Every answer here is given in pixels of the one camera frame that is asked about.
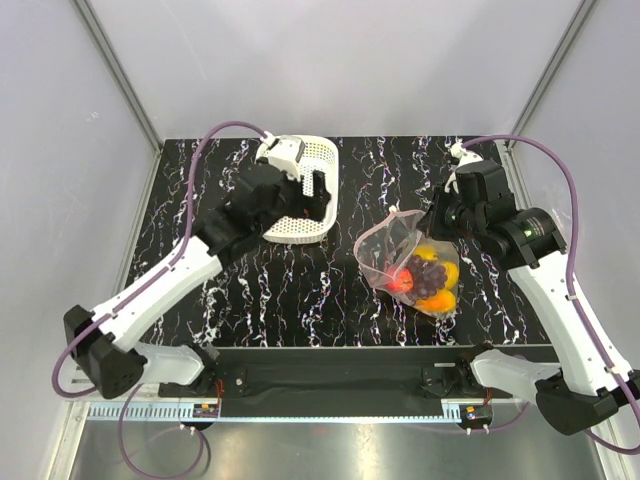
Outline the yellow lemon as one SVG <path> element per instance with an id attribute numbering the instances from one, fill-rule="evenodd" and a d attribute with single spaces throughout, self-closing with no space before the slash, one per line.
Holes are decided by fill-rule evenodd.
<path id="1" fill-rule="evenodd" d="M 453 291 L 457 288 L 459 280 L 459 267 L 454 262 L 444 261 L 442 266 L 445 268 L 446 281 L 444 288 Z"/>
<path id="2" fill-rule="evenodd" d="M 439 260 L 437 249 L 429 244 L 421 244 L 417 246 L 414 249 L 413 254 L 427 262 L 437 262 Z"/>

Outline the clear pink-dotted zip bag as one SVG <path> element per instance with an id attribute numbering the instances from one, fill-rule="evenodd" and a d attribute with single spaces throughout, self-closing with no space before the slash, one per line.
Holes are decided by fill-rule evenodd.
<path id="1" fill-rule="evenodd" d="M 413 251 L 417 246 L 432 245 L 439 255 L 438 263 L 449 261 L 456 263 L 459 267 L 459 255 L 454 245 L 447 241 L 430 238 L 426 233 L 425 221 L 426 213 L 423 211 L 399 211 L 392 208 L 382 222 L 365 231 L 354 245 L 355 259 L 367 284 L 372 289 L 382 291 L 412 308 L 418 299 L 414 299 L 409 292 L 391 293 L 387 289 L 387 282 L 390 280 L 388 272 L 391 269 L 407 268 L 407 262 L 414 255 Z M 435 316 L 450 314 L 454 311 L 424 314 Z"/>

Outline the dark red grape bunch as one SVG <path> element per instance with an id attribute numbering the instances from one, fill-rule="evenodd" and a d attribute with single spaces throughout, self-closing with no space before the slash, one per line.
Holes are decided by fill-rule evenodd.
<path id="1" fill-rule="evenodd" d="M 434 296 L 447 282 L 446 268 L 435 260 L 412 255 L 407 262 L 407 269 L 413 280 L 409 294 L 414 299 Z"/>

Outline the red strawberry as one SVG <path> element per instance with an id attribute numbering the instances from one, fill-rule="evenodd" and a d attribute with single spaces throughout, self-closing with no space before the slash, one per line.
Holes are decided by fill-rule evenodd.
<path id="1" fill-rule="evenodd" d="M 414 279 L 407 268 L 391 269 L 388 275 L 390 280 L 387 282 L 387 289 L 391 293 L 404 294 L 413 289 Z"/>

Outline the orange mango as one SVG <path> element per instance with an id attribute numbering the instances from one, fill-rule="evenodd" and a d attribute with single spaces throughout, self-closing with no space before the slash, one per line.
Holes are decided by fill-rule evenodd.
<path id="1" fill-rule="evenodd" d="M 450 290 L 439 290 L 435 295 L 418 299 L 413 307 L 423 313 L 449 313 L 454 311 L 457 304 L 456 295 Z"/>

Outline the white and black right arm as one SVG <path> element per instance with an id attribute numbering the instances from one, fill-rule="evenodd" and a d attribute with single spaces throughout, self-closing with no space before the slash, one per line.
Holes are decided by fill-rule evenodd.
<path id="1" fill-rule="evenodd" d="M 537 406 L 558 432 L 573 435 L 639 399 L 639 373 L 612 345 L 594 313 L 569 290 L 566 242 L 540 208 L 520 210 L 503 167 L 462 160 L 434 190 L 430 236 L 475 240 L 522 290 L 551 342 L 557 363 L 544 365 L 476 346 L 457 360 L 454 384 L 466 396 L 497 389 Z"/>

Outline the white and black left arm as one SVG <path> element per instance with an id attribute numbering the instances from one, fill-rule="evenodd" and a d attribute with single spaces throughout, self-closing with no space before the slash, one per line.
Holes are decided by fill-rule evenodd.
<path id="1" fill-rule="evenodd" d="M 203 215 L 167 257 L 112 299 L 63 317 L 71 356 L 105 399 L 141 383 L 184 386 L 196 396 L 215 386 L 214 356 L 189 345 L 141 342 L 168 310 L 206 281 L 256 249 L 279 220 L 321 224 L 337 212 L 335 168 L 290 179 L 267 163 L 250 165 L 224 201 Z"/>

